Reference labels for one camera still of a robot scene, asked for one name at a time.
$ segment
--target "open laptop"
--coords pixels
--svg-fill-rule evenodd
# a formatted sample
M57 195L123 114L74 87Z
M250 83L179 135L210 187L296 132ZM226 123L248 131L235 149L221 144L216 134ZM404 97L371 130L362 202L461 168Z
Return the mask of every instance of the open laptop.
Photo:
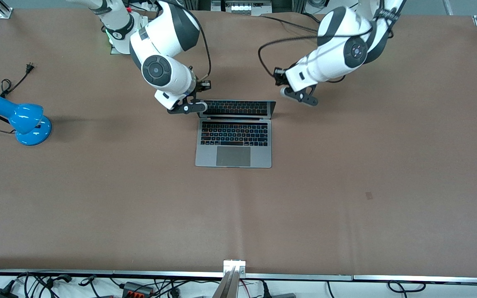
M271 168L275 101L204 100L196 166Z

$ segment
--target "laptop keyboard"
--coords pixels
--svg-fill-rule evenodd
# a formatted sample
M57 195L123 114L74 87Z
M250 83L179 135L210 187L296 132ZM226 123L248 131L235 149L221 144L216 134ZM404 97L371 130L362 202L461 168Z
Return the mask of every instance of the laptop keyboard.
M267 123L202 122L200 145L268 145Z
M268 104L262 101L204 100L207 111L204 115L268 115Z

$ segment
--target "blue desk lamp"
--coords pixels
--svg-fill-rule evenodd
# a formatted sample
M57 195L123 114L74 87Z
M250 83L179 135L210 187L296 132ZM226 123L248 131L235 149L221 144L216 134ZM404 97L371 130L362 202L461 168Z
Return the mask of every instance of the blue desk lamp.
M38 145L51 133L51 121L43 115L43 108L33 103L13 103L0 96L0 115L16 130L18 142Z

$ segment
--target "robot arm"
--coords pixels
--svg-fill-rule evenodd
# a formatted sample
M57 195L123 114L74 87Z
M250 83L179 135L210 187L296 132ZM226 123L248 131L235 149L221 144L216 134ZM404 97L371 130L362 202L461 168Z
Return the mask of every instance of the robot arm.
M130 36L148 23L148 17L125 8L122 0L66 0L86 6L97 15L106 27L106 34L120 53L128 54Z
M149 23L147 17L128 13L122 0L67 1L82 4L99 16L114 47L131 55L169 113L207 110L207 104L196 100L196 93L210 89L210 81L199 82L191 68L172 58L194 47L200 34L198 22L179 2L159 0L162 13Z
M371 20L346 6L325 15L318 29L318 48L286 70L276 68L276 85L289 85L281 94L316 106L312 94L317 83L347 75L378 58L406 0L379 1Z
M185 9L162 0L158 4L161 15L131 36L130 55L169 113L203 112L207 104L196 100L196 93L210 89L210 81L199 82L190 67L172 58L196 45L199 25Z

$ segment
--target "table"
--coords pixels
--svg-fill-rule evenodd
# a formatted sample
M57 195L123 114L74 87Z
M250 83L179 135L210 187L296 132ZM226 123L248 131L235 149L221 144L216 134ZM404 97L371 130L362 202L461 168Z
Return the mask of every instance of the table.
M281 98L257 48L307 34L195 12L213 69L205 99L277 100L271 169L197 168L196 115L168 115L85 9L0 21L0 81L53 121L24 147L0 134L0 268L477 277L477 27L403 15L375 62ZM277 17L306 26L303 15ZM267 48L287 67L315 41ZM203 42L176 57L199 76Z

